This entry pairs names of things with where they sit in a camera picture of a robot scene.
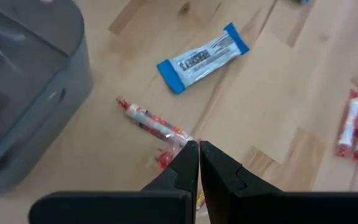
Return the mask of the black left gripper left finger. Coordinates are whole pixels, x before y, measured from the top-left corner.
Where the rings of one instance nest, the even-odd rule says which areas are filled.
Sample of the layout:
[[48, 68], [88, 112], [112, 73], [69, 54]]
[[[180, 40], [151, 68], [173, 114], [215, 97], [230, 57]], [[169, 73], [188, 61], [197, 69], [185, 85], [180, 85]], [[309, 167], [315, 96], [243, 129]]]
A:
[[29, 223], [192, 224], [196, 219], [199, 150], [189, 141], [154, 180], [139, 191], [54, 192], [36, 201]]

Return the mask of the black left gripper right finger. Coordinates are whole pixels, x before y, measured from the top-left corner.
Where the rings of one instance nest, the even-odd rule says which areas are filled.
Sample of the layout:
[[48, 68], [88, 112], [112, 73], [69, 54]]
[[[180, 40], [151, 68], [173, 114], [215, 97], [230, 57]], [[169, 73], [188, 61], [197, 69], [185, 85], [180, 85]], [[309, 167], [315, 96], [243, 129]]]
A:
[[358, 223], [358, 192], [284, 192], [208, 141], [200, 171], [211, 223]]

